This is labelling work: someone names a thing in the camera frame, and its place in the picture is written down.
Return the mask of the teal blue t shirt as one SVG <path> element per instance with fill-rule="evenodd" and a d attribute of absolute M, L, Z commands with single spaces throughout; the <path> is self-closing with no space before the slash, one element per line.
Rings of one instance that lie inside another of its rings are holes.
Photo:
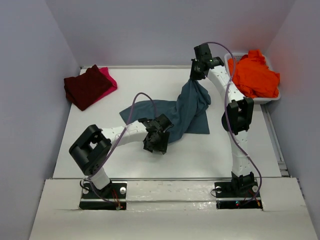
<path fill-rule="evenodd" d="M 134 104 L 130 122 L 141 118 L 154 119 L 164 114 L 173 124 L 168 132 L 168 142 L 174 143 L 187 134 L 210 133 L 206 110 L 211 104 L 208 91 L 198 82 L 188 80 L 182 87 L 177 100 L 144 100 Z"/>

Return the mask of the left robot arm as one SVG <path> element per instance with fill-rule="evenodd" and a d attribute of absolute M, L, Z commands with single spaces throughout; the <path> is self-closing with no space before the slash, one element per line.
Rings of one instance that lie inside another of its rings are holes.
<path fill-rule="evenodd" d="M 117 147 L 134 142 L 143 143 L 143 149 L 153 153 L 167 152 L 170 132 L 174 124 L 161 114 L 149 119 L 140 118 L 125 126 L 99 128 L 92 124 L 69 148 L 69 154 L 90 184 L 90 191 L 106 201 L 112 190 L 112 181 L 104 170 L 104 164 Z"/>

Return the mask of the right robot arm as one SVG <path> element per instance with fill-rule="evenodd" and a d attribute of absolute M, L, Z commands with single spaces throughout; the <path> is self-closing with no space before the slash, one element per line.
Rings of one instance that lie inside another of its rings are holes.
<path fill-rule="evenodd" d="M 235 71 L 227 72 L 224 62 L 212 56 L 208 43 L 194 47 L 194 53 L 190 78 L 194 81 L 209 79 L 218 90 L 224 101 L 221 123 L 231 145 L 231 180 L 216 183 L 214 195 L 218 198 L 243 198 L 257 185 L 252 160 L 247 152 L 254 100 L 238 90 L 233 82 Z"/>

